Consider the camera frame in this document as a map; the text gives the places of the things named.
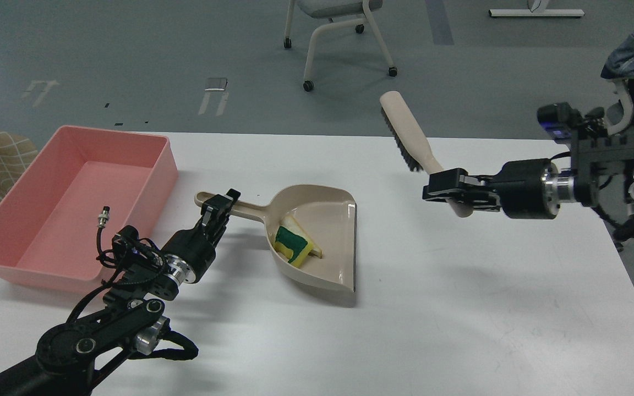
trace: office chair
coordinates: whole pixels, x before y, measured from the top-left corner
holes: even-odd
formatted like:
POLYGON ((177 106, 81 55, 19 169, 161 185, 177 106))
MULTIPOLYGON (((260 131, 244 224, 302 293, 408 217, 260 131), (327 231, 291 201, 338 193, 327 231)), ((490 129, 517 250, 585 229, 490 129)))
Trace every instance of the office chair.
POLYGON ((378 40, 380 50, 385 56, 385 61, 388 63, 388 75, 395 77, 398 74, 398 69, 393 63, 393 59, 390 57, 388 48, 385 47, 383 37, 380 35, 380 30, 375 24, 371 11, 378 10, 383 6, 383 0, 290 0, 287 8, 287 22, 285 23, 285 40, 283 42, 284 48, 287 50, 292 47, 290 41, 290 28, 292 25, 292 13, 297 1, 297 7, 304 11, 307 15, 317 19, 327 19, 329 23, 317 27, 312 36, 310 37, 309 48, 307 49, 307 62, 305 63, 304 83, 302 88, 305 91, 310 92, 314 88, 312 83, 312 61, 314 60, 315 44, 317 37, 328 30, 339 29, 343 27, 354 27, 356 32, 361 34, 365 30, 365 25, 368 24, 373 29, 373 35, 378 40), (349 20, 343 20, 340 22, 334 22, 333 18, 338 18, 348 15, 358 15, 362 17, 352 18, 349 20))

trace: dustpan handle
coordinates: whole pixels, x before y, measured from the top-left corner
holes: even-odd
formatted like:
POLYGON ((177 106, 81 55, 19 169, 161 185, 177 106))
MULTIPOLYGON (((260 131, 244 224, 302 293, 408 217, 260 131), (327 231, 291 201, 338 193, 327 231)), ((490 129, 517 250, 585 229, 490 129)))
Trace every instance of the dustpan handle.
POLYGON ((266 206, 237 201, 232 207, 231 214, 242 218, 248 218, 249 220, 260 221, 264 224, 266 223, 266 206))
MULTIPOLYGON (((197 206, 202 207, 204 201, 209 200, 212 196, 214 196, 214 194, 202 191, 194 196, 194 203, 197 206)), ((232 206, 231 214, 265 224, 267 216, 266 210, 266 206, 253 205, 253 203, 249 204, 244 201, 236 201, 234 206, 232 206)))

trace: gray floor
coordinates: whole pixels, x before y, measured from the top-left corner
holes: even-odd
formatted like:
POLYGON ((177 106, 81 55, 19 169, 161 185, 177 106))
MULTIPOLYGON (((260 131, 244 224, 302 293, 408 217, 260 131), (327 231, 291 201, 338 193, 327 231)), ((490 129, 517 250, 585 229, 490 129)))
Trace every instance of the gray floor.
MULTIPOLYGON (((38 147, 65 124, 385 136, 378 97, 398 90, 428 136, 545 139, 539 106, 568 101, 588 111, 614 103, 599 73, 634 30, 628 0, 551 2, 583 8, 581 19, 488 16, 489 8, 524 8, 525 0, 390 1, 374 16, 400 74, 387 77, 368 28, 332 32, 317 52, 315 90, 306 93, 307 45, 322 21, 297 11, 286 51, 286 5, 0 1, 0 129, 38 147), (210 77, 228 78, 226 108, 218 111, 221 95, 213 93, 199 114, 210 77)), ((516 159, 501 153, 501 165, 516 159)), ((446 166, 466 167, 466 153, 446 166)), ((634 281, 634 243, 622 255, 634 281)))

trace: chair leg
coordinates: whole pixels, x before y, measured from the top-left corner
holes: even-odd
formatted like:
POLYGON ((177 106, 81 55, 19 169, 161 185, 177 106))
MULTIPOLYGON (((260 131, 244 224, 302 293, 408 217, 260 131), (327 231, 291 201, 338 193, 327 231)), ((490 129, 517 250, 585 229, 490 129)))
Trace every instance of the chair leg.
POLYGON ((393 63, 393 58, 390 57, 390 52, 388 52, 388 47, 385 47, 385 42, 383 41, 383 37, 380 35, 380 30, 378 30, 378 25, 375 24, 375 19, 373 19, 373 14, 370 12, 368 7, 363 8, 363 16, 368 21, 371 29, 373 29, 373 35, 375 39, 378 40, 378 45, 380 45, 380 50, 385 56, 385 62, 388 63, 388 67, 390 70, 395 69, 395 63, 393 63))
POLYGON ((290 0, 287 5, 287 20, 285 21, 285 40, 282 45, 287 50, 292 47, 292 42, 290 41, 290 28, 292 27, 292 13, 295 10, 295 0, 290 0))
POLYGON ((310 45, 309 45, 309 48, 307 48, 307 62, 305 63, 305 73, 303 75, 304 80, 306 82, 310 81, 310 78, 312 77, 312 60, 314 60, 314 57, 315 57, 315 47, 317 45, 317 38, 322 33, 328 30, 340 29, 347 26, 356 26, 356 25, 359 25, 360 23, 365 23, 365 22, 367 21, 364 18, 356 18, 356 19, 350 19, 350 20, 343 20, 340 22, 327 23, 325 25, 317 27, 315 31, 312 32, 312 36, 310 37, 310 45))

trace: brush bristles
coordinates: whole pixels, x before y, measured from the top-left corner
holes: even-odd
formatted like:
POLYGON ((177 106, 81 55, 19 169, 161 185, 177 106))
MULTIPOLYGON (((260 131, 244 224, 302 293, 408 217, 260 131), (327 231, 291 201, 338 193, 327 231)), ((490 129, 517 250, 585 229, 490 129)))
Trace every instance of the brush bristles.
POLYGON ((400 149, 400 154, 403 156, 403 160, 405 160, 405 163, 407 163, 408 167, 410 167, 410 171, 412 172, 423 171, 424 168, 420 165, 420 163, 417 160, 415 160, 415 158, 413 158, 412 155, 410 155, 410 153, 408 153, 407 148, 405 148, 405 145, 403 145, 402 140, 400 140, 400 137, 398 137, 398 133, 395 131, 395 128, 393 128, 392 123, 390 123, 390 120, 388 119, 388 115, 385 113, 385 110, 382 107, 380 108, 380 113, 383 115, 383 118, 385 118, 385 123, 388 124, 388 128, 390 128, 390 132, 393 133, 393 137, 395 137, 395 143, 398 145, 398 148, 400 149))

